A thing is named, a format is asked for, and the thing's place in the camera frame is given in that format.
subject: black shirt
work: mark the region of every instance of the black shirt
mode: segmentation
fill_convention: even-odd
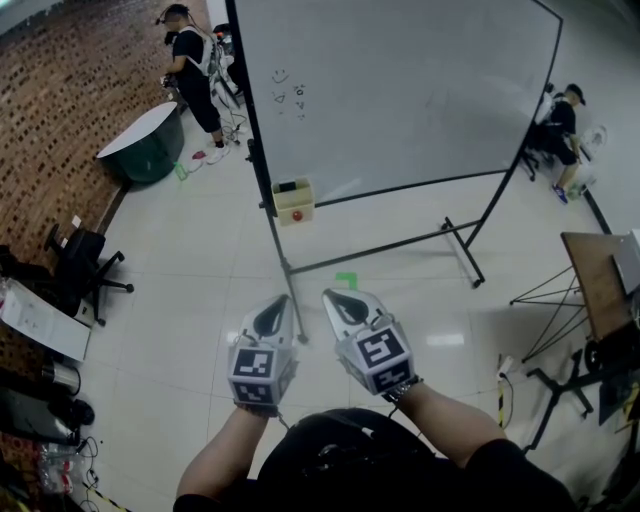
[[[544,122],[548,128],[550,135],[556,137],[564,137],[565,135],[576,134],[576,113],[573,107],[562,100],[563,94],[555,97],[556,104],[549,118]]]
[[[185,30],[180,32],[173,42],[173,57],[191,57],[196,62],[202,61],[204,41],[195,32]],[[203,77],[202,72],[189,59],[184,63],[182,71],[175,74],[178,84]]]
[[[403,504],[425,511],[577,510],[564,486],[531,464],[510,441],[488,443],[476,451],[465,469],[460,469],[449,460],[436,458],[422,441],[397,428],[393,420],[383,419],[396,426],[390,428],[388,436],[383,432],[377,444],[379,429],[374,429],[371,441],[361,431],[349,431],[344,425],[312,420],[315,424],[306,428],[300,423],[274,449],[257,481],[238,484],[221,501],[181,496],[173,510],[300,510],[314,505],[313,510],[333,512],[345,509],[344,504],[349,502],[365,512],[387,509],[383,503],[400,511],[405,510]],[[364,452],[353,448],[356,435],[365,439]],[[321,459],[313,455],[315,460],[309,456],[318,454],[318,447],[330,437],[337,439],[339,446],[350,446],[352,452],[345,452],[350,457],[346,463],[325,471],[325,463],[331,465],[331,454]]]

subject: cap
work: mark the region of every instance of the cap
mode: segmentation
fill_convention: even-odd
[[[567,91],[571,91],[576,96],[578,96],[578,98],[580,98],[580,103],[582,103],[583,105],[587,104],[587,102],[584,99],[584,94],[582,93],[582,89],[580,89],[580,87],[578,87],[576,84],[567,85]]]

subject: green object on floor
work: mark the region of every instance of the green object on floor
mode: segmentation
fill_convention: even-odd
[[[336,274],[336,281],[347,281],[349,283],[349,290],[358,289],[358,274],[355,272],[338,272]]]
[[[173,164],[173,170],[176,172],[176,175],[178,176],[178,179],[180,181],[184,181],[189,177],[189,173],[185,170],[184,166],[179,162],[175,162]]]

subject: office chair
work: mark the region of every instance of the office chair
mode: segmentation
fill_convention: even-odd
[[[104,327],[106,322],[100,318],[99,313],[100,288],[109,286],[111,288],[121,288],[126,290],[127,293],[133,293],[134,291],[132,284],[117,283],[104,278],[116,260],[124,261],[124,255],[118,251],[101,267],[98,264],[98,258],[106,241],[104,236],[78,228],[69,237],[67,244],[62,247],[56,241],[59,227],[60,224],[56,224],[51,228],[44,244],[44,250],[53,249],[53,252],[59,258],[54,276],[70,298],[65,301],[68,305],[64,312],[69,316],[75,316],[80,306],[80,301],[91,293],[93,317],[99,325]]]

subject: sitting person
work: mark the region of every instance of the sitting person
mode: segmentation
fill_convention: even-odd
[[[569,84],[564,93],[556,95],[551,113],[535,127],[533,134],[534,146],[557,156],[565,166],[562,176],[553,185],[553,191],[563,204],[568,203],[566,187],[582,163],[574,110],[580,104],[586,105],[582,89],[575,84]],[[570,148],[565,143],[565,137],[569,137]]]

